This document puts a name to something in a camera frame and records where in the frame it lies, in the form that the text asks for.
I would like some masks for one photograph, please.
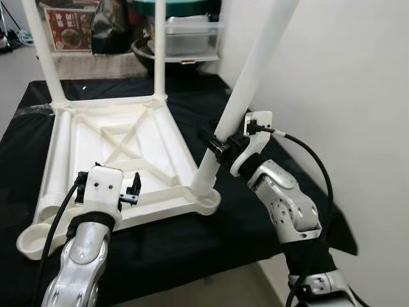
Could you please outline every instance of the black cable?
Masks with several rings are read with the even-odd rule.
[[[265,128],[265,127],[261,127],[260,128],[261,131],[267,131],[269,133],[274,133],[275,130],[274,129],[269,129],[269,128]],[[318,240],[323,240],[326,238],[327,236],[327,232],[328,232],[328,228],[329,228],[329,224],[330,224],[330,219],[331,219],[331,215],[332,215],[332,210],[334,208],[334,192],[332,190],[332,184],[331,184],[331,179],[328,175],[327,170],[325,169],[324,164],[322,163],[321,159],[318,157],[318,155],[314,152],[314,150],[312,150],[307,144],[305,144],[303,141],[297,139],[296,137],[292,136],[291,134],[285,134],[284,138],[289,139],[291,141],[293,141],[294,143],[300,145],[302,148],[304,148],[315,160],[315,162],[318,164],[318,166],[320,167],[320,170],[324,176],[325,179],[325,183],[327,185],[327,191],[328,191],[328,209],[327,209],[327,219],[324,220],[325,225],[323,226],[323,230],[320,234],[320,237],[318,238]],[[308,271],[309,268],[311,266],[311,260],[312,257],[314,256],[315,251],[312,251],[311,253],[311,259],[309,259],[308,261],[308,265],[306,267],[306,270],[303,272],[303,274],[301,274],[295,284],[293,285],[293,287],[291,288],[288,296],[287,296],[287,300],[286,300],[286,307],[291,307],[291,304],[294,300],[295,294],[298,291],[298,289],[300,288],[302,282],[305,280],[305,278],[308,276]],[[368,304],[366,304],[350,287],[351,292],[353,294],[353,296],[355,297],[355,299],[358,301],[358,303],[360,303],[363,307],[369,307]]]
[[[369,307],[369,305],[367,303],[365,303],[358,294],[355,293],[355,291],[352,290],[352,288],[350,287],[350,290],[354,296],[354,298],[358,301],[358,303],[360,303],[363,307]]]
[[[41,255],[41,260],[40,260],[40,266],[38,268],[38,277],[37,277],[37,284],[35,287],[35,292],[34,292],[34,297],[33,297],[33,307],[37,307],[37,300],[38,300],[38,295],[41,291],[41,285],[42,285],[42,279],[43,279],[43,273],[44,273],[44,265],[45,261],[49,255],[50,247],[51,247],[51,242],[52,238],[54,236],[54,233],[56,232],[59,220],[61,219],[61,216],[64,213],[64,209],[68,205],[68,202],[70,201],[72,195],[74,194],[75,190],[78,188],[80,184],[79,178],[77,178],[74,182],[74,185],[71,187],[71,189],[68,191],[67,195],[65,196],[63,203],[61,204],[60,208],[57,211],[57,214],[52,221],[49,233],[47,235],[47,238],[45,240],[44,248],[43,248],[43,253]]]
[[[6,5],[4,5],[4,3],[2,1],[0,1],[1,6],[4,8],[4,10],[6,11],[6,13],[10,16],[10,18],[12,19],[12,21],[14,22],[14,24],[17,26],[17,28],[19,29],[19,31],[21,30],[19,24],[17,23],[17,21],[15,21],[15,19],[13,18],[13,15],[8,11]]]

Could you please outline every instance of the black tablecloth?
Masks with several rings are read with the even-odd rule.
[[[149,95],[151,79],[63,81],[70,100]],[[196,163],[205,147],[196,138],[198,125],[220,118],[227,86],[216,75],[166,80],[168,106]],[[38,262],[15,247],[32,220],[47,157],[54,116],[45,82],[29,84],[15,117],[0,142],[0,305],[25,306],[35,286]],[[299,181],[323,216],[327,198],[275,141],[265,149]],[[185,214],[113,234],[100,305],[110,305],[195,279],[270,258],[281,252],[267,211],[245,182],[221,169],[215,188],[222,196],[212,216]],[[334,210],[328,233],[332,247],[356,254],[343,215]],[[59,250],[47,262],[44,289],[59,269]]]

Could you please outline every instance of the wire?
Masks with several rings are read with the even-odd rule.
[[[17,38],[19,39],[20,43],[22,43],[25,46],[34,46],[33,36],[26,30],[20,30],[17,33]]]
[[[270,133],[274,133],[275,130],[274,129],[268,129],[265,128],[263,129],[265,131],[268,131]],[[322,228],[322,231],[320,233],[320,236],[318,237],[318,240],[323,240],[326,238],[327,236],[327,231],[329,228],[329,224],[330,224],[330,218],[332,215],[332,208],[334,207],[334,193],[332,190],[332,184],[331,184],[331,179],[328,175],[327,169],[324,166],[324,163],[322,163],[321,159],[318,157],[318,155],[314,152],[314,150],[311,149],[311,147],[309,147],[307,144],[305,144],[303,141],[297,139],[296,137],[290,135],[290,134],[280,134],[282,135],[284,138],[289,139],[290,141],[298,144],[299,146],[301,146],[302,148],[304,148],[310,155],[311,157],[313,157],[313,159],[315,160],[315,162],[318,164],[318,167],[320,168],[324,179],[325,179],[325,184],[327,185],[327,191],[328,191],[328,208],[327,208],[327,218],[324,220],[324,225]],[[311,251],[311,255],[310,255],[310,259],[308,259],[307,263],[307,267],[304,271],[303,274],[301,274],[298,278],[297,281],[295,282],[294,286],[291,288],[288,296],[287,296],[287,300],[286,300],[286,307],[291,307],[291,304],[294,300],[295,294],[297,293],[298,289],[300,288],[302,282],[305,280],[305,278],[308,276],[309,273],[309,269],[311,267],[311,261],[315,255],[315,249]]]
[[[0,5],[0,19],[3,22],[3,27],[4,27],[4,35],[5,37],[8,37],[8,32],[7,32],[7,26],[6,26],[6,21],[4,19],[4,14],[3,14],[3,5]]]
[[[361,298],[359,297],[359,295],[356,294],[354,290],[352,290],[351,287],[350,287],[350,290],[351,290],[351,292],[352,292],[354,298],[358,301],[358,303],[360,303],[363,307],[369,307],[369,305],[368,305],[367,303],[365,303],[364,300],[361,299]]]
[[[21,28],[20,28],[19,24],[17,23],[17,21],[15,21],[15,19],[13,18],[13,15],[9,12],[6,5],[2,1],[0,1],[0,3],[1,3],[1,6],[4,8],[4,10],[6,11],[6,13],[10,16],[10,18],[12,19],[14,24],[17,26],[17,29],[19,29],[19,31],[20,31]]]
[[[60,208],[57,211],[57,214],[52,221],[49,233],[47,235],[47,238],[45,240],[44,248],[43,248],[43,253],[41,255],[41,260],[40,260],[40,267],[38,268],[38,277],[37,277],[37,284],[36,284],[36,290],[34,292],[34,297],[33,297],[33,307],[37,306],[37,300],[38,300],[38,294],[41,291],[41,285],[42,285],[42,278],[44,274],[44,265],[45,261],[49,255],[50,247],[51,247],[51,242],[52,238],[54,236],[54,233],[56,232],[59,220],[61,219],[61,216],[64,213],[64,210],[66,206],[68,205],[68,202],[70,201],[72,195],[74,194],[75,190],[78,188],[80,184],[80,181],[78,178],[75,180],[74,185],[71,187],[71,189],[68,191],[67,195],[65,196],[63,203],[61,204]]]

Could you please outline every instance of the white wall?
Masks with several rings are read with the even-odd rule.
[[[224,0],[220,76],[234,85],[271,0]],[[268,65],[253,109],[310,144],[333,181],[358,257],[333,251],[376,306],[409,304],[408,3],[303,0]],[[283,145],[324,189],[303,150]],[[262,262],[282,300],[284,257]]]

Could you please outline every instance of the red poster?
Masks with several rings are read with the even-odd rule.
[[[56,51],[91,50],[94,11],[45,8]]]

